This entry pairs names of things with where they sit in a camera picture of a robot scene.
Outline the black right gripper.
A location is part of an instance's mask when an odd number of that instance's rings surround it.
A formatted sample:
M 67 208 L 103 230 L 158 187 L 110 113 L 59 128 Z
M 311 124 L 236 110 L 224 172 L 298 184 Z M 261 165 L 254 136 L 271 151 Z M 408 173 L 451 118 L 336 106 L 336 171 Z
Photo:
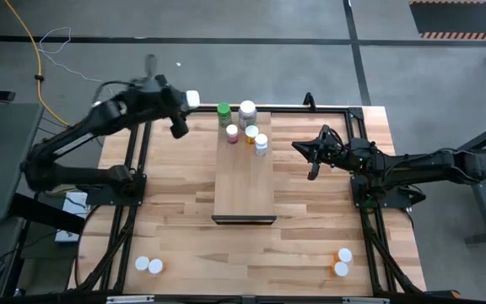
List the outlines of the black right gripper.
M 317 137 L 310 141 L 294 141 L 291 145 L 311 164 L 307 179 L 314 181 L 320 170 L 320 161 L 343 170 L 358 170 L 370 158 L 370 142 L 355 138 L 343 145 L 329 135 L 327 125 L 321 127 Z

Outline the white box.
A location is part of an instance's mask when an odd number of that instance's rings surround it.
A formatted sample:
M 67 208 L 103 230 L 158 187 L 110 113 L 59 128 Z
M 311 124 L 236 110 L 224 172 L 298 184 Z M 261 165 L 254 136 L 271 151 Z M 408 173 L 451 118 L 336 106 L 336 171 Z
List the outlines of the white box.
M 66 193 L 62 210 L 84 219 L 90 211 L 90 207 L 86 204 L 87 197 L 88 194 L 83 192 Z M 76 242 L 77 240 L 78 234 L 62 230 L 57 231 L 54 239 L 58 243 Z

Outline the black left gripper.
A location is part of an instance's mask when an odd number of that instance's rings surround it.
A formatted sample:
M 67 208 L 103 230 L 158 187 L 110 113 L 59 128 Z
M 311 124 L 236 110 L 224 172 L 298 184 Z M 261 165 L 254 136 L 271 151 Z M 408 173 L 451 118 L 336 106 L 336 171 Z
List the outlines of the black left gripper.
M 154 80 L 159 89 L 139 90 L 132 105 L 132 113 L 143 121 L 169 117 L 172 122 L 172 136 L 176 139 L 182 138 L 189 132 L 186 124 L 186 92 L 170 84 L 163 74 L 155 75 Z

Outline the large grey bottle white cap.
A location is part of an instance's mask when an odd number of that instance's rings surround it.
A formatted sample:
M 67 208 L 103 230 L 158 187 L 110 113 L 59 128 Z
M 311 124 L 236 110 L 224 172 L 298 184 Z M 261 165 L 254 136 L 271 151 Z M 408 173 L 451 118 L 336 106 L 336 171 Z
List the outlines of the large grey bottle white cap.
M 251 100 L 244 100 L 240 103 L 238 110 L 239 126 L 242 130 L 245 130 L 251 125 L 255 125 L 257 122 L 257 107 Z

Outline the silver bracket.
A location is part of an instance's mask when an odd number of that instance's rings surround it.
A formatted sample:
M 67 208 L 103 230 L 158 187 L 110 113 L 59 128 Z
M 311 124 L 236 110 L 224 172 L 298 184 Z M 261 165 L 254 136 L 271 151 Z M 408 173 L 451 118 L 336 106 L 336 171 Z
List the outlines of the silver bracket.
M 390 304 L 390 300 L 376 297 L 343 297 L 342 304 Z
M 109 296 L 105 304 L 149 304 L 154 303 L 154 296 L 133 295 L 133 296 Z

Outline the black mat hazard stripes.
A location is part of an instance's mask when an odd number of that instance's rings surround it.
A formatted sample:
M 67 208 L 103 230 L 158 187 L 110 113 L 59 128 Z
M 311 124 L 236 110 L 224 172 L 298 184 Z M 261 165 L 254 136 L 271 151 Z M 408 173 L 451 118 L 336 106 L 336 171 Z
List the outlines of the black mat hazard stripes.
M 423 39 L 486 41 L 486 0 L 412 0 L 409 7 Z

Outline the wooden shelf black frame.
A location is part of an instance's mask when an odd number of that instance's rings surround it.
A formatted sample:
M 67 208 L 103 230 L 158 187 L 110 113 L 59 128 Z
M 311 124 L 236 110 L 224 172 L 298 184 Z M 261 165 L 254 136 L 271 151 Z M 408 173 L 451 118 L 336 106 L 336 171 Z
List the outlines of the wooden shelf black frame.
M 273 194 L 273 150 L 256 154 L 243 130 L 228 141 L 219 128 L 212 220 L 218 225 L 271 225 L 276 219 Z

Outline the green medicine bottle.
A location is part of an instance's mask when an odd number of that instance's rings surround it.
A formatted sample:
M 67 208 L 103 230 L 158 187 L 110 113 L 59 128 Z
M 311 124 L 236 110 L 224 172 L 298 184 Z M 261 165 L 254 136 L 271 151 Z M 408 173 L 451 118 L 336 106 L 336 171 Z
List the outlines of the green medicine bottle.
M 228 127 L 232 123 L 232 111 L 230 105 L 227 103 L 217 104 L 217 116 L 219 126 L 222 128 Z

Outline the black aluminium table frame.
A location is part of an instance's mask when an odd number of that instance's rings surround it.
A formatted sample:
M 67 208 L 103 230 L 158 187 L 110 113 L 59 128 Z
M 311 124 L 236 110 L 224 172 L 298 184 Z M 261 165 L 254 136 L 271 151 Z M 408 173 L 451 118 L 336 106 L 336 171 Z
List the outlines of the black aluminium table frame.
M 379 106 L 275 106 L 271 120 L 273 194 L 271 225 L 218 225 L 212 220 L 218 123 L 213 113 L 188 118 L 190 132 L 174 139 L 156 122 L 144 162 L 145 197 L 139 206 L 129 258 L 159 258 L 162 274 L 133 265 L 111 266 L 110 285 L 146 294 L 368 296 L 372 292 L 359 211 L 345 171 L 323 168 L 313 182 L 294 141 L 314 138 L 322 125 L 341 137 L 367 135 L 386 153 L 394 148 Z M 332 274 L 333 254 L 353 254 L 348 275 Z

